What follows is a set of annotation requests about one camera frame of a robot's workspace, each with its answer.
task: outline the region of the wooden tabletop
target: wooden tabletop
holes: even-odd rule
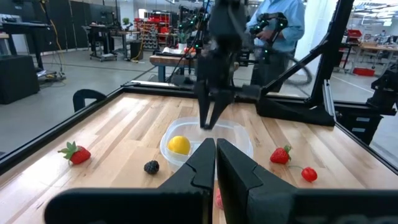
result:
[[[8,39],[9,35],[8,34],[0,34],[0,39]]]
[[[0,223],[43,223],[47,202],[74,187],[158,187],[172,173],[159,143],[177,118],[198,116],[194,99],[125,93],[0,176]],[[290,184],[301,188],[396,189],[398,177],[338,128],[262,118],[254,105],[236,103],[221,119],[245,127],[254,160]],[[70,166],[57,151],[67,141],[86,146],[92,157]],[[300,170],[269,162],[277,146],[290,144],[290,166],[311,166],[314,183]],[[160,171],[148,175],[144,164],[157,160]],[[213,209],[213,223],[225,223]]]
[[[149,62],[156,66],[176,66],[180,57],[173,56],[160,56],[160,55],[152,55],[149,57]],[[195,66],[195,60],[191,60],[191,66]],[[190,61],[188,59],[183,58],[180,62],[180,66],[189,66]]]

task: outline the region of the yellow lemon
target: yellow lemon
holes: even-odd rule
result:
[[[168,149],[179,154],[188,155],[191,149],[189,140],[184,136],[175,136],[167,145]]]

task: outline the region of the clear plastic bowl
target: clear plastic bowl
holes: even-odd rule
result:
[[[189,139],[191,143],[189,155],[178,154],[167,148],[169,141],[174,136],[185,136]],[[253,158],[253,146],[249,134],[240,124],[220,119],[213,130],[205,131],[200,128],[199,118],[197,117],[176,119],[163,135],[160,142],[160,151],[169,162],[170,169],[176,172],[206,138],[213,138],[215,141],[218,138],[226,139],[250,158]]]

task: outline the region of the strawberry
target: strawberry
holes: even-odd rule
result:
[[[216,191],[216,206],[217,206],[219,209],[224,209],[223,200],[221,199],[221,192],[220,192],[220,189],[217,189],[217,191]]]
[[[271,162],[279,163],[279,164],[286,164],[290,158],[289,151],[292,149],[291,146],[279,147],[275,150],[274,153],[271,155]]]
[[[83,146],[76,146],[76,143],[67,142],[65,149],[59,150],[58,152],[65,153],[64,158],[71,161],[73,164],[81,164],[90,158],[91,153],[87,151]]]

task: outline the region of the black box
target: black box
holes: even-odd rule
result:
[[[12,103],[39,90],[31,56],[0,55],[0,104]]]

